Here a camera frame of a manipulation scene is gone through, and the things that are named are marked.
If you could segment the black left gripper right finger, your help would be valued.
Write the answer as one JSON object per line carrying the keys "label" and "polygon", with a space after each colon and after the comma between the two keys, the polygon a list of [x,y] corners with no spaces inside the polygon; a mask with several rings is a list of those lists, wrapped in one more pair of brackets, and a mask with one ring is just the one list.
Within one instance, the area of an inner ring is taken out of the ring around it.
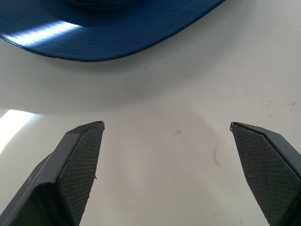
{"label": "black left gripper right finger", "polygon": [[270,226],[301,226],[301,154],[280,134],[232,122],[244,176]]}

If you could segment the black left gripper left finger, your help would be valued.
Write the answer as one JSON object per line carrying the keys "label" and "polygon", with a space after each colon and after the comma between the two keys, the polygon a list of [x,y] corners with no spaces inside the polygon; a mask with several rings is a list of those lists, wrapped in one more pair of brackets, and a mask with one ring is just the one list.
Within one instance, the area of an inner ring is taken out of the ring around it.
{"label": "black left gripper left finger", "polygon": [[0,214],[0,226],[79,226],[104,129],[103,121],[95,121],[65,133]]}

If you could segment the blue brimmed hat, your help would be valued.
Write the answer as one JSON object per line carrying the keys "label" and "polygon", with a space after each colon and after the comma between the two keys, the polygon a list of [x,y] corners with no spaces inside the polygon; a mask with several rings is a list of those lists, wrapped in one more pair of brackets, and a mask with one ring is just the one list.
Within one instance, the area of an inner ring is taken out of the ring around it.
{"label": "blue brimmed hat", "polygon": [[0,39],[50,58],[102,62],[148,49],[225,0],[0,0]]}

